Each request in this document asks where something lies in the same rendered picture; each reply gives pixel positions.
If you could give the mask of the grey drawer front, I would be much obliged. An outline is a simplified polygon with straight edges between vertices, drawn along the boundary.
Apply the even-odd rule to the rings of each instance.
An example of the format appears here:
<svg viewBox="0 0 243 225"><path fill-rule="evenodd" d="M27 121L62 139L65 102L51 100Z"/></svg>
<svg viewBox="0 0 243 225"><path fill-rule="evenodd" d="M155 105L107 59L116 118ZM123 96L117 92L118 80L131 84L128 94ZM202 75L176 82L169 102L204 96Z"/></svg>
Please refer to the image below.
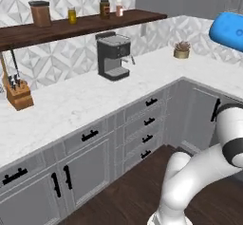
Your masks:
<svg viewBox="0 0 243 225"><path fill-rule="evenodd" d="M161 109L159 107L154 108L150 111L145 112L135 120L128 123L124 128L124 138L128 140L136 132L141 131L141 129L151 126L161 117ZM144 125L143 121L147 121L149 118L155 118L156 120L148 125Z"/></svg>
<svg viewBox="0 0 243 225"><path fill-rule="evenodd" d="M19 184L22 181L25 181L28 178L31 178L35 174L39 173L46 167L44 158L41 155L28 156L24 159L19 159L16 162L11 163L0 169L0 194L7 191L9 188ZM13 180L12 182L4 185L2 180L5 178L5 175L12 176L15 174L19 168L27 169L28 172L19 177L18 179Z"/></svg>
<svg viewBox="0 0 243 225"><path fill-rule="evenodd" d="M82 141L82 135L88 135L90 133L90 130L98 130L99 134L95 137L87 140ZM69 136L68 138L65 138L64 145L65 145L65 151L68 154L71 154L75 152L76 150L79 150L81 147L85 147L87 144L91 143L92 141L97 140L98 138L102 137L104 134L107 133L107 123L106 121L96 122L95 124L89 125L87 128L80 129L75 134Z"/></svg>
<svg viewBox="0 0 243 225"><path fill-rule="evenodd" d="M143 161L145 158L142 159L140 157L140 154L141 153L144 154L145 150L151 150L150 154L152 154L160 146L161 146L161 142L159 140L154 140L154 141L149 142L147 145L141 146L140 148L138 148L137 150L132 152L132 154L129 155L128 158L123 163L123 172L126 173L128 170L130 170L131 168L136 166L138 163Z"/></svg>
<svg viewBox="0 0 243 225"><path fill-rule="evenodd" d="M151 98L158 99L158 101L156 103L153 103L150 106L146 106L145 102L149 101ZM161 90L161 91L152 93L149 96L147 96L146 98L138 100L137 102L128 106L124 111L125 120L128 122L131 119L138 116L141 112L146 111L154 106L162 105L162 104L164 104L164 91Z"/></svg>
<svg viewBox="0 0 243 225"><path fill-rule="evenodd" d="M159 132L159 130L160 130L160 124L157 123L151 127L148 127L144 131L140 132L134 139L129 141L124 146L124 155L127 157L131 152L134 152L141 146L147 145L149 142L153 141L155 139L155 136ZM142 138L146 138L147 135L153 135L153 138L146 143L142 143Z"/></svg>

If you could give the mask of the black and silver coffee machine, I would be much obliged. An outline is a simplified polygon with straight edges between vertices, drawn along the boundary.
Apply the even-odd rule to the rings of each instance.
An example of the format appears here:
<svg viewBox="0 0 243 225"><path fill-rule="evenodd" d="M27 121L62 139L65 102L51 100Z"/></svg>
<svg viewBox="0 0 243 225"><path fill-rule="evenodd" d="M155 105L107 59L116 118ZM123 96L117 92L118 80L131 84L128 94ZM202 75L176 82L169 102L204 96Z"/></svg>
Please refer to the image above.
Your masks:
<svg viewBox="0 0 243 225"><path fill-rule="evenodd" d="M107 31L95 35L97 42L98 74L110 81L118 81L130 75L122 66L122 58L131 56L129 37Z"/></svg>

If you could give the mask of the grey cupboard door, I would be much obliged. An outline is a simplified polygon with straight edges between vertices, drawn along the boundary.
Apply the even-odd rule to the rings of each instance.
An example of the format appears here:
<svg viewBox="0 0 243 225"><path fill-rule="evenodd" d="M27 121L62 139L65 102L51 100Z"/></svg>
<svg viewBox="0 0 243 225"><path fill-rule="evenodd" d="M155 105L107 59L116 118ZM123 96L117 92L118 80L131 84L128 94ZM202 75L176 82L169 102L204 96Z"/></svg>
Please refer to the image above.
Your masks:
<svg viewBox="0 0 243 225"><path fill-rule="evenodd" d="M77 210L110 181L109 138L95 141L59 162L65 200L70 213ZM68 165L72 190L68 189L64 166Z"/></svg>
<svg viewBox="0 0 243 225"><path fill-rule="evenodd" d="M215 121L211 122L211 117L218 98L218 95L193 88L181 141L191 153L199 153L210 145L215 130Z"/></svg>
<svg viewBox="0 0 243 225"><path fill-rule="evenodd" d="M0 225L56 225L61 220L56 181L31 178L0 196Z"/></svg>

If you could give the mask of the small plant in gold pot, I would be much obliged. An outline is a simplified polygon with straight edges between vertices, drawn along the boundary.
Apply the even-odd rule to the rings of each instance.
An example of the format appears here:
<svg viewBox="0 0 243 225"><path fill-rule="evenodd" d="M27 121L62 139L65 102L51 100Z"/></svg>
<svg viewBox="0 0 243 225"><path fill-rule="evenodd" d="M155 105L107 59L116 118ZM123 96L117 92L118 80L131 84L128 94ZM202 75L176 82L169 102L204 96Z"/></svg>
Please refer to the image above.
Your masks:
<svg viewBox="0 0 243 225"><path fill-rule="evenodd" d="M181 41L175 44L174 56L178 59L187 59L190 54L190 44L188 42Z"/></svg>

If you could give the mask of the dark brown jar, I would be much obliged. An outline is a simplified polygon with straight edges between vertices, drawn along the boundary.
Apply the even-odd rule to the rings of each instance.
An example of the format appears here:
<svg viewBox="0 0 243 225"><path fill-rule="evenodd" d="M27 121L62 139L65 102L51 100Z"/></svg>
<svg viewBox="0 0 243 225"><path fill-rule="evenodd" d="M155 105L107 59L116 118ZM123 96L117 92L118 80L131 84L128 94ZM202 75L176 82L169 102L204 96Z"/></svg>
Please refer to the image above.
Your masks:
<svg viewBox="0 0 243 225"><path fill-rule="evenodd" d="M100 16L103 19L108 19L110 17L110 3L108 0L100 1Z"/></svg>

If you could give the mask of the yellow glass jar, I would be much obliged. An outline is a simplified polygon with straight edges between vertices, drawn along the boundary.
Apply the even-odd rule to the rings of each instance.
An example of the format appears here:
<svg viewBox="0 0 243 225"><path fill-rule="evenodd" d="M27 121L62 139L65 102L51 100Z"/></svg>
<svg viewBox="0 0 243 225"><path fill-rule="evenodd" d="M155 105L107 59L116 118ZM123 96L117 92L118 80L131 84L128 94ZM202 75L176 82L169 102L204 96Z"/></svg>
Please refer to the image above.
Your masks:
<svg viewBox="0 0 243 225"><path fill-rule="evenodd" d="M67 14L68 14L68 22L71 24L71 25L74 25L77 23L77 16L76 16L76 10L74 7L70 7L68 10L67 10Z"/></svg>

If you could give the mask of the wooden knife block with knives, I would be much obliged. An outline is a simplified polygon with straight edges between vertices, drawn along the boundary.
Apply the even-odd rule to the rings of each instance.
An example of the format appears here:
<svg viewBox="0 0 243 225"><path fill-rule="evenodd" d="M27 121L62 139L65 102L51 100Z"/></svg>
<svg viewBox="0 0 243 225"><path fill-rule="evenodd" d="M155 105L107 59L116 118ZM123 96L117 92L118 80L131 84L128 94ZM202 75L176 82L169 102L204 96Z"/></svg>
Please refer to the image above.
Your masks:
<svg viewBox="0 0 243 225"><path fill-rule="evenodd" d="M3 68L3 78L2 82L4 88L7 91L7 99L11 105L17 110L28 108L34 105L33 99L31 97L30 89L28 83L20 78L18 66L16 63L15 55L13 50L10 51L16 73L9 75L7 72L6 64L4 61L3 54L0 52L0 61Z"/></svg>

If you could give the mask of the brown canister with black lid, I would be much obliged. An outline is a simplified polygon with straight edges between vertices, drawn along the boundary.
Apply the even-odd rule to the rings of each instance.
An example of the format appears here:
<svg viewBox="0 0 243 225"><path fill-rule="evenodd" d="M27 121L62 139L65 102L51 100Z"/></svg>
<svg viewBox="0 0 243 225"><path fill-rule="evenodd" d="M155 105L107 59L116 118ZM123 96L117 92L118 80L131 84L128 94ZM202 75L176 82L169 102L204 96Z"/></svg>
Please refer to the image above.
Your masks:
<svg viewBox="0 0 243 225"><path fill-rule="evenodd" d="M51 26L48 1L29 1L33 23L36 27Z"/></svg>

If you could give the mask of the dark wooden wall shelf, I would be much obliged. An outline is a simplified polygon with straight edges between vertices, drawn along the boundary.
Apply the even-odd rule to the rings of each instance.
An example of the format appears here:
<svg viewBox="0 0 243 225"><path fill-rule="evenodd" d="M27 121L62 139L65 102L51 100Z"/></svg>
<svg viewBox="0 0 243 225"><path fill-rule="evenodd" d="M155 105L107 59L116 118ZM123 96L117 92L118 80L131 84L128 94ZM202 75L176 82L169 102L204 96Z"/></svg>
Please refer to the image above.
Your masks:
<svg viewBox="0 0 243 225"><path fill-rule="evenodd" d="M129 9L123 13L122 17L118 17L115 12L110 13L109 19L102 19L99 14L78 17L75 25L70 25L67 19L62 19L53 21L48 28L38 28L33 24L0 28L0 51L29 47L166 18L167 15L162 13Z"/></svg>

